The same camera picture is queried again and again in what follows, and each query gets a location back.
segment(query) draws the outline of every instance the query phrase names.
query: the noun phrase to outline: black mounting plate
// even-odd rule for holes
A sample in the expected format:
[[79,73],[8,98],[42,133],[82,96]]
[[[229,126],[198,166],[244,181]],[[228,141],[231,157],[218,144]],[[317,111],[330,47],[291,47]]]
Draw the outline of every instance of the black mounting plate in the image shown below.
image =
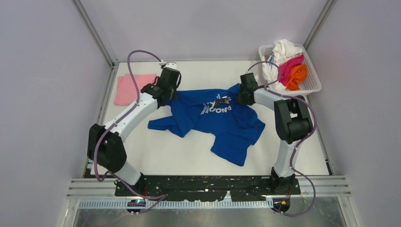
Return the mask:
[[[140,180],[141,188],[132,188],[145,196],[166,194],[165,201],[221,201],[230,191],[232,201],[263,201],[263,195],[299,195],[298,180],[291,186],[276,187],[272,190],[269,176],[176,176],[146,175]],[[115,196],[133,196],[121,183],[115,182]]]

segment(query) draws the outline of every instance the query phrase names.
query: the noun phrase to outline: orange cloth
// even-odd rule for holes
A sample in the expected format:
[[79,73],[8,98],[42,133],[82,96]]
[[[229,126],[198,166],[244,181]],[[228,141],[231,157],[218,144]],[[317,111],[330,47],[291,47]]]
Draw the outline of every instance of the orange cloth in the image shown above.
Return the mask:
[[306,64],[294,66],[289,75],[287,89],[291,91],[299,90],[298,84],[302,83],[308,76]]

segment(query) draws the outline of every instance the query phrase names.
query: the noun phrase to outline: cable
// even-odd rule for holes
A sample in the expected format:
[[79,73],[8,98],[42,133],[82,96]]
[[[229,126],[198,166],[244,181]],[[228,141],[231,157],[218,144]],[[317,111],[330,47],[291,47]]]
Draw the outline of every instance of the cable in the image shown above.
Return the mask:
[[178,76],[179,76],[179,79],[178,79],[178,82],[177,82],[177,87],[179,87],[180,86],[180,84],[181,84],[181,73],[180,74],[178,74]]
[[248,71],[251,70],[255,65],[260,64],[260,63],[269,63],[269,64],[272,64],[272,65],[276,66],[277,69],[279,69],[279,71],[278,71],[278,76],[277,76],[277,80],[275,80],[275,81],[273,81],[273,82],[271,82],[271,83],[266,84],[266,86],[269,86],[269,85],[271,85],[271,84],[274,84],[274,83],[278,82],[279,79],[281,78],[281,69],[280,69],[280,67],[279,67],[278,65],[276,65],[275,63],[273,63],[273,62],[271,62],[271,61],[258,61],[257,63],[255,63],[255,64],[253,64],[251,67],[249,67]]
[[156,85],[158,81],[159,81],[159,77],[155,77],[155,79],[153,80],[152,84]]
[[94,165],[94,170],[95,170],[95,177],[96,177],[96,179],[97,179],[99,182],[103,182],[103,181],[105,180],[105,178],[107,177],[107,174],[110,174],[110,175],[112,175],[113,177],[117,178],[119,181],[121,181],[121,183],[124,184],[125,187],[128,188],[128,190],[130,190],[131,193],[133,193],[134,195],[140,196],[140,197],[142,197],[143,199],[147,199],[147,200],[157,200],[157,199],[159,199],[159,200],[158,200],[155,204],[153,204],[151,207],[149,207],[149,208],[147,208],[147,209],[145,209],[145,210],[143,210],[143,211],[141,211],[141,212],[138,213],[138,214],[143,214],[143,213],[146,213],[146,212],[150,211],[152,208],[154,208],[156,205],[158,205],[158,204],[166,197],[166,195],[160,195],[160,196],[157,196],[157,197],[148,197],[148,196],[140,195],[139,193],[137,193],[136,191],[134,191],[124,180],[122,180],[121,178],[119,178],[118,176],[116,176],[114,173],[112,173],[112,172],[110,172],[110,171],[107,171],[107,172],[103,175],[103,177],[100,178],[99,172],[98,172],[98,169],[97,169],[97,154],[98,154],[98,152],[99,152],[99,147],[100,147],[100,145],[102,144],[103,139],[105,138],[105,136],[107,135],[107,133],[108,133],[113,127],[117,126],[117,124],[118,124],[120,121],[122,121],[127,115],[129,115],[129,114],[138,106],[138,104],[139,104],[140,92],[139,92],[138,84],[137,84],[137,82],[136,82],[136,80],[135,80],[135,78],[134,78],[134,75],[133,75],[132,69],[131,69],[131,65],[130,65],[130,58],[131,58],[131,55],[133,55],[134,53],[137,53],[137,52],[142,52],[142,53],[150,54],[150,55],[152,55],[153,57],[155,57],[159,62],[162,62],[162,60],[161,60],[159,57],[157,57],[155,54],[153,54],[153,53],[151,53],[151,52],[148,52],[148,51],[136,50],[136,51],[132,51],[130,54],[128,54],[128,59],[127,59],[128,71],[130,72],[132,81],[134,82],[135,91],[136,91],[136,93],[137,93],[137,99],[136,99],[135,105],[134,105],[131,109],[129,109],[124,115],[122,115],[119,119],[117,119],[112,125],[110,125],[110,127],[107,128],[107,129],[103,132],[103,134],[100,136],[100,138],[99,138],[99,140],[97,141],[96,146],[95,146],[95,152],[94,152],[94,155],[93,155],[93,165]]
[[[296,149],[297,149],[307,138],[311,137],[311,136],[313,135],[313,133],[314,133],[314,132],[316,131],[316,129],[317,129],[317,118],[316,118],[316,113],[315,113],[315,111],[313,110],[312,106],[311,106],[309,103],[307,103],[305,100],[301,99],[301,98],[298,98],[298,97],[295,97],[295,96],[283,95],[283,94],[277,93],[277,92],[275,92],[275,91],[272,91],[272,90],[270,90],[270,89],[268,90],[267,87],[268,87],[270,84],[276,83],[277,81],[280,80],[280,78],[281,78],[281,70],[280,70],[280,67],[279,67],[278,65],[276,65],[275,63],[273,63],[273,62],[271,62],[271,61],[259,61],[259,62],[255,63],[255,64],[253,64],[251,67],[249,67],[248,71],[251,70],[255,65],[260,64],[260,63],[269,63],[269,64],[272,64],[272,65],[276,66],[277,69],[279,70],[279,73],[278,73],[278,76],[277,76],[277,80],[275,80],[275,81],[273,81],[273,82],[268,83],[267,85],[265,85],[265,86],[264,86],[264,89],[265,89],[267,92],[272,93],[272,94],[274,94],[274,95],[276,95],[276,96],[283,97],[283,98],[292,98],[292,99],[295,99],[295,100],[300,101],[301,103],[305,104],[305,105],[311,110],[311,113],[312,113],[312,116],[313,116],[313,119],[314,119],[314,126],[313,126],[311,132],[310,132],[307,136],[305,136],[303,139],[301,139],[301,140],[295,145],[294,150],[292,151],[292,154],[291,154],[291,159],[290,159],[290,161],[289,161],[289,165],[290,165],[291,169],[292,169],[295,173],[301,175],[301,176],[304,177],[307,181],[309,181],[309,183],[310,183],[311,186],[312,186],[313,194],[314,194],[314,195],[313,195],[313,199],[312,199],[311,205],[310,205],[309,208],[306,209],[304,212],[301,212],[301,213],[298,213],[298,214],[289,214],[289,213],[284,213],[284,212],[282,213],[282,215],[285,215],[285,216],[289,216],[289,217],[298,217],[298,216],[301,216],[301,215],[304,215],[304,214],[308,213],[308,212],[312,209],[312,207],[314,206],[314,203],[316,202],[316,188],[315,188],[315,185],[313,184],[312,180],[311,180],[309,177],[307,177],[305,174],[303,174],[303,173],[299,172],[298,170],[296,170],[296,169],[294,168],[294,166],[293,166],[294,157],[295,157],[295,154],[296,154]],[[280,211],[279,209],[276,209],[276,208],[273,208],[273,209],[274,209],[276,212],[281,213],[281,211]]]
[[287,197],[288,197],[288,201],[291,202],[291,187],[288,190]]

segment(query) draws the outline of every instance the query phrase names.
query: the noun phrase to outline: magenta cloth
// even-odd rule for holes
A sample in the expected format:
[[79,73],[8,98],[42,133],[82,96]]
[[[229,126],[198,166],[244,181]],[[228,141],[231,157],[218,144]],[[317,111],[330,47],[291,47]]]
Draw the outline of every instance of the magenta cloth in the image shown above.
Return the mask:
[[294,66],[302,64],[304,61],[304,55],[299,55],[295,58],[291,58],[290,60],[286,61],[284,64],[280,66],[281,69],[281,78],[280,82],[286,86],[289,80],[289,75],[291,74],[291,70]]
[[[145,85],[153,83],[156,74],[134,75],[135,81],[138,84],[139,90]],[[130,105],[137,98],[134,82],[130,74],[125,74],[123,77],[118,77],[117,94],[115,95],[114,105]]]

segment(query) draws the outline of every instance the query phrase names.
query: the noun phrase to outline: white cloth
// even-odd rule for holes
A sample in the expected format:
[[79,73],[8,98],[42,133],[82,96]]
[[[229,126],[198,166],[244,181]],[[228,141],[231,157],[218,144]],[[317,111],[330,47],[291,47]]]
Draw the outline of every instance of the white cloth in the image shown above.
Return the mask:
[[[267,61],[271,61],[276,65],[281,66],[289,59],[296,57],[300,54],[302,54],[301,47],[296,47],[292,42],[288,41],[287,39],[282,39],[274,43],[273,55],[271,55]],[[274,65],[264,63],[262,64],[262,71],[263,71],[263,77],[269,83],[277,80],[279,70]],[[284,86],[280,82],[274,83],[270,85],[270,87],[273,90],[279,92],[286,90],[286,86]]]

